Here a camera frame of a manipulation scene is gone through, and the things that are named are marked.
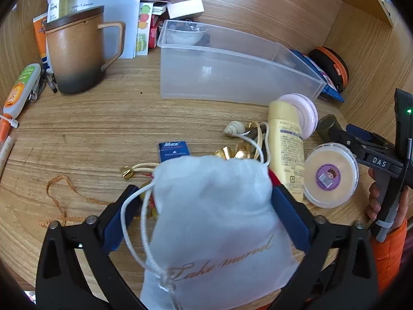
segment plastic storage box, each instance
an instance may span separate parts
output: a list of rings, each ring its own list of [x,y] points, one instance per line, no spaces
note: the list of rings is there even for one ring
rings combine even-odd
[[[314,100],[326,85],[281,44],[238,30],[167,20],[158,46],[162,98],[268,105],[288,93]]]

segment mug handle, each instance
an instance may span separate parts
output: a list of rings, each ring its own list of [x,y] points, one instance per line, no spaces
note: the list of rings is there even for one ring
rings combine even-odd
[[[103,22],[98,25],[98,29],[108,28],[108,27],[118,27],[119,28],[119,43],[118,43],[118,52],[114,55],[104,66],[100,68],[102,72],[113,64],[122,54],[125,47],[125,29],[126,24],[122,21],[116,22]]]

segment barcode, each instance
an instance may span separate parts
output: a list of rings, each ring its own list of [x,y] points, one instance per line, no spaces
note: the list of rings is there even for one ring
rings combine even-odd
[[[319,176],[319,180],[327,189],[333,184],[333,181],[329,179],[325,174],[321,174]]]

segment orange jacket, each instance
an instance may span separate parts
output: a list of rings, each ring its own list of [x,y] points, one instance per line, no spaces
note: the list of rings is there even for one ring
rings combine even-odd
[[[404,240],[407,234],[407,220],[403,225],[390,233],[385,242],[380,243],[376,239],[371,240],[374,259],[377,267],[377,279],[379,291],[382,292],[397,276],[400,267],[401,254],[403,253]],[[265,305],[257,310],[265,310]]]

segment cartoon face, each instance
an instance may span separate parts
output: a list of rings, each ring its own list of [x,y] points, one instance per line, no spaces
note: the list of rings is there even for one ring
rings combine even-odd
[[[329,170],[327,171],[327,177],[328,177],[329,179],[333,179],[333,178],[335,178],[336,176],[337,176],[337,174],[336,174],[336,172],[335,172],[334,169],[329,169]]]

